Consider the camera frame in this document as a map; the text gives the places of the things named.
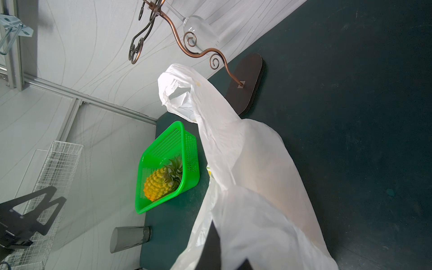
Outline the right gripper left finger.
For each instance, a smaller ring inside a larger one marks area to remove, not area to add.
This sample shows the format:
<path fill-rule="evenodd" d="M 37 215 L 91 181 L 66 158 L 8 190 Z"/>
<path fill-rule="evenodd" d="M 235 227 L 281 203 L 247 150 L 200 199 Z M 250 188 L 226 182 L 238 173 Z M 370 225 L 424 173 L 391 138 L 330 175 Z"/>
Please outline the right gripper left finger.
<path fill-rule="evenodd" d="M 220 244 L 220 237 L 212 222 L 196 270 L 221 270 Z"/>

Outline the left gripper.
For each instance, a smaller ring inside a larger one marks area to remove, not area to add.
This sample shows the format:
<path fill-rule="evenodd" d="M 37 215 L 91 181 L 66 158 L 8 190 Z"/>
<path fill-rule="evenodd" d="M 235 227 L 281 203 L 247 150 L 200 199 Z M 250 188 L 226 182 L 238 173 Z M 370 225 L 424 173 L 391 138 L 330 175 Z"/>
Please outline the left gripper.
<path fill-rule="evenodd" d="M 48 186 L 30 194 L 24 195 L 1 204 L 1 260 L 11 255 L 15 250 L 27 249 L 33 242 L 31 237 L 38 232 L 47 235 L 60 210 L 66 203 L 65 197 L 53 199 L 57 188 Z M 13 208 L 17 205 L 42 197 L 42 201 L 26 214 L 20 214 Z M 39 216 L 48 208 L 56 206 L 48 221 L 44 224 L 38 221 Z"/>

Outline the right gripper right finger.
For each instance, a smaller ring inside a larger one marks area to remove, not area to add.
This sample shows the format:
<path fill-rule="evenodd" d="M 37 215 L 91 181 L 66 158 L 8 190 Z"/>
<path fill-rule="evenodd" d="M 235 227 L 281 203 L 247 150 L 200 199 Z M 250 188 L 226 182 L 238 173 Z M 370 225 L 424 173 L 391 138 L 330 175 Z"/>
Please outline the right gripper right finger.
<path fill-rule="evenodd" d="M 237 268 L 237 270 L 253 270 L 252 265 L 249 260 L 246 259 L 244 262 Z"/>

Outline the white plastic bag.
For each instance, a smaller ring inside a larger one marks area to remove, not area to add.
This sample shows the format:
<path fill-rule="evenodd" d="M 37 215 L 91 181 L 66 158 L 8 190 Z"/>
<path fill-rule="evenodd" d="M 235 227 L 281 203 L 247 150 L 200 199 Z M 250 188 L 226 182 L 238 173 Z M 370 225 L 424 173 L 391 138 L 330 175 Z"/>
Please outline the white plastic bag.
<path fill-rule="evenodd" d="M 172 64 L 157 80 L 170 113 L 198 125 L 209 187 L 175 270 L 204 263 L 210 229 L 220 267 L 237 270 L 336 270 L 299 172 L 280 135 L 241 119 L 193 68 Z"/>

